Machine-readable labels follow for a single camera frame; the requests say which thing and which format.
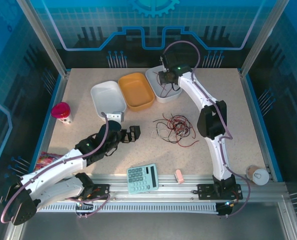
white plastic container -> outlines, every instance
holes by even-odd
[[[180,89],[178,91],[174,91],[172,89],[172,85],[171,84],[166,84],[165,85],[165,88],[163,90],[163,86],[161,86],[159,84],[160,80],[159,80],[159,78],[157,78],[157,74],[159,72],[161,72],[161,71],[163,71],[163,66],[162,65],[161,66],[156,66],[156,67],[153,67],[153,68],[150,68],[149,70],[147,70],[146,73],[145,73],[145,76],[146,76],[146,78],[148,80],[148,83],[150,84],[150,86],[153,89],[153,92],[154,92],[154,94],[156,96],[156,100],[159,103],[165,104],[165,103],[168,103],[170,101],[173,101],[173,100],[177,99],[180,96],[180,94],[182,92],[182,89]]]
[[[117,82],[106,81],[95,85],[90,90],[97,115],[105,122],[101,112],[112,114],[125,113],[127,104]]]

gear logo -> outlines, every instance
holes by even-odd
[[[137,10],[139,14],[149,15],[154,18],[156,15],[162,17],[162,14],[168,14],[170,10],[174,10],[175,4],[179,4],[179,0],[128,0],[133,6],[133,10]]]

robotic arm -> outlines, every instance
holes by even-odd
[[[200,199],[210,200],[212,193],[216,193],[213,199],[230,199],[232,191],[239,193],[239,199],[243,198],[241,186],[236,184],[235,176],[229,171],[229,161],[225,147],[224,134],[226,132],[221,117],[227,124],[227,105],[218,101],[197,80],[192,74],[192,69],[186,64],[179,64],[174,52],[162,54],[160,62],[163,65],[163,71],[158,73],[161,85],[172,84],[182,88],[196,104],[200,114],[197,122],[199,133],[205,138],[212,163],[213,163],[213,181],[212,186],[199,188],[201,192],[210,194],[199,194]]]
[[[26,174],[20,179],[15,176],[10,177],[0,200],[2,205],[8,205],[3,211],[1,222],[11,221],[14,225],[20,225],[51,203],[72,197],[88,200],[107,194],[108,185],[94,184],[86,173],[78,173],[61,181],[103,159],[104,156],[112,155],[120,142],[135,142],[141,134],[139,126],[130,126],[127,132],[114,120],[109,120],[107,126],[104,124],[98,133],[83,139],[74,149],[48,166]]]

speckled tabletop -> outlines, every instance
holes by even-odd
[[[130,73],[145,74],[147,68],[73,68],[67,82],[63,101],[71,107],[73,123],[65,125],[56,121],[48,152],[66,154],[82,139],[97,133],[104,122],[98,117],[90,94],[91,88],[109,80]],[[207,91],[227,104],[227,124],[233,140],[226,141],[226,150],[231,168],[245,174],[249,165],[265,167],[259,142],[255,133],[248,104],[243,92],[237,69],[199,68],[196,76]],[[130,167],[155,163],[159,175],[174,174],[181,169],[184,175],[213,174],[210,151],[204,138],[197,135],[199,142],[188,148],[155,138],[154,120],[180,114],[186,116],[196,129],[199,118],[198,108],[186,92],[168,103],[154,101],[152,107],[132,112],[126,110],[122,128],[139,125],[140,138],[129,144],[120,143],[118,150],[110,157],[90,165],[86,173],[125,174]],[[181,143],[189,145],[194,140],[184,138]]]

pink cup lid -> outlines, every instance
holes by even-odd
[[[71,113],[70,106],[66,102],[56,104],[50,114],[57,119],[67,118]]]

